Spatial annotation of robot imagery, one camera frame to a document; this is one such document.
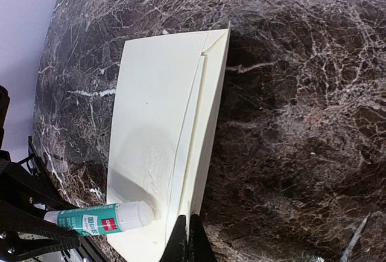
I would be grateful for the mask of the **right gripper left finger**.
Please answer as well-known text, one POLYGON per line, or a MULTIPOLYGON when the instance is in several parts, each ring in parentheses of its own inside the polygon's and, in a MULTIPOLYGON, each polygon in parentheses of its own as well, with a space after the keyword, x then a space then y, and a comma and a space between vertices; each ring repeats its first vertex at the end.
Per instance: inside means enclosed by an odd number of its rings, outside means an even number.
POLYGON ((160 262, 187 262, 189 257, 186 216, 178 216, 160 262))

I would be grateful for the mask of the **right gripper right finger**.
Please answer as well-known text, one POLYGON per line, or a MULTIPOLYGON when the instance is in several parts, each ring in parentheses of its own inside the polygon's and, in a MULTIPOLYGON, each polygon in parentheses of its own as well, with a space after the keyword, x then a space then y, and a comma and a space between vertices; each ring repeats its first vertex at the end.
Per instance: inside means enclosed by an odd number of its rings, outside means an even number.
POLYGON ((217 262, 198 214, 189 221, 189 262, 217 262))

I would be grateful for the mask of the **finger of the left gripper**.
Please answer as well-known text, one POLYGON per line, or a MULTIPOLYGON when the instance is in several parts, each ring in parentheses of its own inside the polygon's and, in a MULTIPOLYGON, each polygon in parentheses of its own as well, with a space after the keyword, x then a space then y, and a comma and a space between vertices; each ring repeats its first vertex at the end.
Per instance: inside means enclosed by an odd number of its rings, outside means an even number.
POLYGON ((39 255, 76 249, 80 237, 42 219, 42 210, 35 216, 6 201, 1 201, 1 258, 30 259, 39 255))
POLYGON ((2 214, 44 214, 75 208, 61 197, 49 179, 31 175, 21 165, 1 159, 2 214))

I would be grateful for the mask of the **green white glue stick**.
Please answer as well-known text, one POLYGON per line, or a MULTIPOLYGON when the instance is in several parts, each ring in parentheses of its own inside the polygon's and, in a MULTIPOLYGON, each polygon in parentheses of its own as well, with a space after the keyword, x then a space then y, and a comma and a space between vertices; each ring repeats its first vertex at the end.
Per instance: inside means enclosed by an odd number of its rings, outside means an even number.
POLYGON ((146 202, 139 201, 48 211, 43 219, 85 237, 115 234, 147 226, 153 222, 154 213, 146 202))

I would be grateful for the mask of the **cream paper envelope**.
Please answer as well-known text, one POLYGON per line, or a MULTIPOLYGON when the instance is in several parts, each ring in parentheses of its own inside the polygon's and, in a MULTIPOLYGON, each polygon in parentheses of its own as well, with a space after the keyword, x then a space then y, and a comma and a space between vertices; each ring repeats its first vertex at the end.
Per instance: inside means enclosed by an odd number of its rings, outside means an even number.
POLYGON ((127 261, 159 261, 179 216, 201 210, 230 29, 124 44, 110 134, 107 203, 145 201, 155 219, 107 240, 127 261))

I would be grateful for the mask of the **black front table rail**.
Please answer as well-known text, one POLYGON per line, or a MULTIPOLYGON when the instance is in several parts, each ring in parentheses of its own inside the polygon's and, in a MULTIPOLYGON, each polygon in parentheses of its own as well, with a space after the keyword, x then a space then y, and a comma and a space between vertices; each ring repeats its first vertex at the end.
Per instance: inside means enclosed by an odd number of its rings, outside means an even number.
MULTIPOLYGON (((30 172, 33 173, 37 180, 42 181, 49 188, 55 198, 64 201, 50 179, 45 163, 42 158, 38 156, 36 149, 33 146, 31 136, 28 137, 28 154, 31 158, 31 160, 27 162, 30 167, 30 172)), ((79 248, 72 249, 71 251, 62 251, 61 256, 65 258, 65 260, 67 258, 72 258, 74 255, 75 257, 82 258, 83 261, 109 261, 107 256, 90 237, 81 238, 80 243, 81 246, 79 248)))

